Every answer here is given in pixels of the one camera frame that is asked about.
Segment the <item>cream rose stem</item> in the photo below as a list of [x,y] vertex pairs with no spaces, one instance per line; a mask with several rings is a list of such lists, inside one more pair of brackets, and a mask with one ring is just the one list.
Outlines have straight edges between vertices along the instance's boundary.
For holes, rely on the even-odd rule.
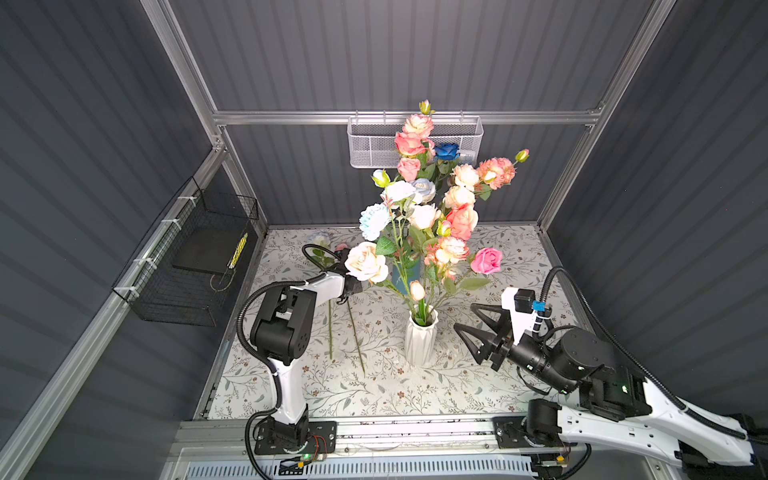
[[360,282],[383,286],[396,293],[414,313],[415,303],[405,293],[400,292],[390,278],[388,259],[394,257],[396,244],[386,237],[380,237],[376,242],[364,241],[352,248],[344,261],[347,274]]

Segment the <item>blue ceramic vase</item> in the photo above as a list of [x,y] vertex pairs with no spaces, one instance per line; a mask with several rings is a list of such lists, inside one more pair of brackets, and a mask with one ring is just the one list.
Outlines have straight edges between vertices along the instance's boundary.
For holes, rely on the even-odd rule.
[[412,281],[421,279],[421,271],[422,267],[420,263],[405,268],[403,273],[401,273],[400,270],[394,266],[392,269],[392,283],[395,289],[401,295],[408,296],[410,283]]

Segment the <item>small pink tulip bud stem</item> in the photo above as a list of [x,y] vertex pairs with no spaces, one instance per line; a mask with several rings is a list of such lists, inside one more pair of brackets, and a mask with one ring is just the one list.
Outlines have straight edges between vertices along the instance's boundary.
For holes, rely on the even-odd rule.
[[426,300],[426,290],[419,280],[409,284],[410,314],[413,322],[421,327],[429,325],[430,308]]

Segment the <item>white blue flower spray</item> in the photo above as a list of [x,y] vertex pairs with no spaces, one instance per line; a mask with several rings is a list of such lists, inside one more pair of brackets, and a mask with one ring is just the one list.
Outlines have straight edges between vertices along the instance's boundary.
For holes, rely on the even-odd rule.
[[380,189],[380,201],[366,207],[359,217],[359,230],[363,242],[376,242],[380,237],[392,240],[397,247],[394,257],[388,259],[390,278],[396,266],[401,273],[406,267],[407,212],[412,205],[414,188],[400,176],[390,176],[384,169],[372,174],[372,181]]

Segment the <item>magenta pink rose stem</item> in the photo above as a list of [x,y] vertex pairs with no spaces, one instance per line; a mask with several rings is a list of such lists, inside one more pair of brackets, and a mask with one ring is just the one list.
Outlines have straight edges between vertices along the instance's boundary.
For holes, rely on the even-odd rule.
[[457,264],[441,267],[438,278],[442,285],[441,304],[460,291],[480,290],[491,282],[491,276],[502,271],[503,253],[495,248],[482,248]]

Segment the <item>white ribbed ceramic vase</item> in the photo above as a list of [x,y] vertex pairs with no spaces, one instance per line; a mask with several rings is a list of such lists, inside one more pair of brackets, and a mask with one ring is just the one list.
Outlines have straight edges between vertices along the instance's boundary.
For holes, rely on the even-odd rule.
[[437,338],[438,312],[433,306],[427,309],[429,320],[426,326],[418,324],[409,314],[409,320],[404,336],[404,352],[406,361],[415,367],[425,367],[431,362]]

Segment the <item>peach peony flower stem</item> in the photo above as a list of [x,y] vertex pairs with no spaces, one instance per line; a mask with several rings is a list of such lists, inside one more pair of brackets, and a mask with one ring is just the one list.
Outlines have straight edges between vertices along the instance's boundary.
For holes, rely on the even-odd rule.
[[428,231],[424,244],[424,279],[427,282],[424,302],[428,306],[438,307],[456,294],[468,257],[467,242],[453,236],[451,223],[439,218],[434,229]]

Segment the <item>pale white pink rose stem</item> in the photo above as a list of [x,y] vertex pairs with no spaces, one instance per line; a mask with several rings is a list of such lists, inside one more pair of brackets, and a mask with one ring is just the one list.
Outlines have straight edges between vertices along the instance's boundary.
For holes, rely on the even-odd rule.
[[419,280],[426,290],[427,282],[424,279],[424,244],[427,241],[428,231],[434,229],[436,221],[442,218],[442,212],[434,204],[412,205],[407,212],[407,238],[406,267],[417,263],[421,264],[421,279]]

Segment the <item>pink coral rose stem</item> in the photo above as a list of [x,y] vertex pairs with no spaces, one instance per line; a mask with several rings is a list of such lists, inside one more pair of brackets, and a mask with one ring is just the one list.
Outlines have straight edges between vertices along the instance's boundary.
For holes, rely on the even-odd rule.
[[477,226],[479,216],[472,204],[465,204],[453,209],[446,220],[450,223],[452,237],[468,241]]

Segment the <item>small pale pink rose stem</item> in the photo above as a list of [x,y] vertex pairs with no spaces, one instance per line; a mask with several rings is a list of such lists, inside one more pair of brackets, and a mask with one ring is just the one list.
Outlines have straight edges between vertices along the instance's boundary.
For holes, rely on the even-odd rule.
[[421,168],[421,161],[416,158],[401,157],[397,165],[397,171],[405,182],[415,181]]

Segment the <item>large pink rose stem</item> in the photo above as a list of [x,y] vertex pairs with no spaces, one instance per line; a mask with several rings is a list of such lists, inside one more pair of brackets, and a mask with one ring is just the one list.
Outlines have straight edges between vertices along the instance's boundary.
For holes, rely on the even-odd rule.
[[416,158],[422,167],[426,164],[428,148],[417,134],[398,132],[395,136],[396,149],[401,157]]

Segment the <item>white peony flower stem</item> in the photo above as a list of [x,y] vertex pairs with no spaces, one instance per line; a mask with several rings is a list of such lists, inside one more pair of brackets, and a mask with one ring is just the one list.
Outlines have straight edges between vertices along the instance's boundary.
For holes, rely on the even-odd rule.
[[452,186],[445,193],[443,206],[454,210],[476,203],[475,187],[480,182],[476,169],[470,164],[457,165],[451,175]]

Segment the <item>peach rose flower stem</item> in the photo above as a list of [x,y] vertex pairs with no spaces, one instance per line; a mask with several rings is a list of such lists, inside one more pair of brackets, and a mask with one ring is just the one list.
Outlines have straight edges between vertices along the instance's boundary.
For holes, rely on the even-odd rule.
[[512,159],[494,157],[481,162],[476,168],[479,181],[473,187],[474,193],[482,200],[488,200],[491,194],[509,185],[516,176],[516,168],[530,158],[530,150],[519,151]]

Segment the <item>blue artificial rose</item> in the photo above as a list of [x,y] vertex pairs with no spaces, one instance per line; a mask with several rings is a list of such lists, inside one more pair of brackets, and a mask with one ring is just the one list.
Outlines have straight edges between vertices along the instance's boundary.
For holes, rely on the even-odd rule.
[[435,146],[437,179],[446,178],[458,164],[460,159],[459,145],[456,143],[441,143]]

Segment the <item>pink carnation flower stem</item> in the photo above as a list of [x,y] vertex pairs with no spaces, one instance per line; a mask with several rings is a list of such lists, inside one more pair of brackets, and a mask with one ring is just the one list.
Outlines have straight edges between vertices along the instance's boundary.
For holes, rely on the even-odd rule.
[[430,139],[430,135],[434,130],[433,113],[434,110],[431,102],[428,99],[423,100],[419,103],[419,111],[406,119],[400,131],[417,134],[422,138],[428,148],[427,157],[432,156],[434,150],[434,143]]

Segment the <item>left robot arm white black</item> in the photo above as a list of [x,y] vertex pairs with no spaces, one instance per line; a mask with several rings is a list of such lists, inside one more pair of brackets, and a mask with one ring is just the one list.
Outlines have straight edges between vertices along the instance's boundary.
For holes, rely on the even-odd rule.
[[348,273],[346,246],[331,251],[306,244],[302,253],[320,273],[307,280],[273,282],[251,294],[238,314],[237,335],[243,348],[262,361],[274,385],[277,424],[299,426],[308,421],[301,372],[294,362],[309,346],[315,310],[331,301],[345,302],[362,291],[362,284]]

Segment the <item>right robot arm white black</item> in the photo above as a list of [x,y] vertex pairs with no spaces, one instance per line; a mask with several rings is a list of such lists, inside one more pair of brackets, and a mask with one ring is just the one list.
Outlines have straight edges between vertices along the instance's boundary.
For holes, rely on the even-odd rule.
[[760,469],[755,440],[733,417],[723,417],[665,394],[639,367],[627,365],[610,343],[577,326],[556,327],[550,310],[472,304],[484,323],[457,324],[476,363],[504,363],[532,376],[522,420],[494,421],[500,446],[511,431],[534,447],[588,444],[655,458],[673,466]]

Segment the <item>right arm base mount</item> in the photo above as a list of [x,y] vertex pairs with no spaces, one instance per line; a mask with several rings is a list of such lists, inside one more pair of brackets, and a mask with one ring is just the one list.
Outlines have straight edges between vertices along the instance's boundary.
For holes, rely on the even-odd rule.
[[527,416],[503,415],[491,419],[493,433],[500,449],[539,448],[526,429]]

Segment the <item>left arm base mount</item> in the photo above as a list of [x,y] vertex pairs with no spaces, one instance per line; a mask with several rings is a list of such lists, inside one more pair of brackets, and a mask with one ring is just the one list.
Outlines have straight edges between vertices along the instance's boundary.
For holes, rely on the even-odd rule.
[[268,419],[253,434],[256,455],[330,454],[336,449],[338,423],[309,421],[287,425]]

